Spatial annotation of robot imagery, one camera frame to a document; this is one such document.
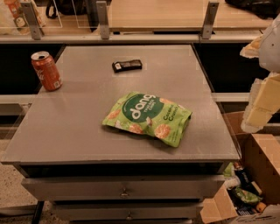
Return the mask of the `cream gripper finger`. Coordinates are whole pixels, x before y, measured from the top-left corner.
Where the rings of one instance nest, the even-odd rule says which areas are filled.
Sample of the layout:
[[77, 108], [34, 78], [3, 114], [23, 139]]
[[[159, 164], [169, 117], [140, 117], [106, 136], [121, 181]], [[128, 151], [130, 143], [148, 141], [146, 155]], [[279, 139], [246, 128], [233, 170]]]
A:
[[251, 86], [241, 129], [247, 133], [262, 130], [280, 109], [280, 74], [270, 73], [264, 80], [255, 79]]
[[240, 55], [248, 59], [258, 58], [262, 37], [255, 38], [252, 42], [244, 46], [240, 51]]

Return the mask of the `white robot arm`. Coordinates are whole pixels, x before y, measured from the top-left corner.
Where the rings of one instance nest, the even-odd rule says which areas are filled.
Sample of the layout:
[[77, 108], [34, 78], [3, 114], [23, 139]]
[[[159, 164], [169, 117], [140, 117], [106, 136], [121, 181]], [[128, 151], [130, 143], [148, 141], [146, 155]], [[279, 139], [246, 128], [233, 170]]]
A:
[[261, 68], [269, 71], [264, 79], [255, 79], [251, 86], [248, 106], [242, 117], [241, 129], [247, 133], [261, 130], [280, 109], [280, 15], [263, 35], [243, 47], [240, 55], [259, 59]]

